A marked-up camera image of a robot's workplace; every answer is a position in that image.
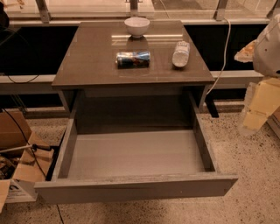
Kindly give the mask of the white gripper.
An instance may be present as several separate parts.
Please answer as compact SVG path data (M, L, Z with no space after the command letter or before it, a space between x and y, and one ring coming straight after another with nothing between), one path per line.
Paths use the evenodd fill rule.
M276 14L256 40L244 46L235 56L236 61L253 61L254 69L268 78L250 82L244 98L238 131L242 136L254 135L280 107L280 14Z

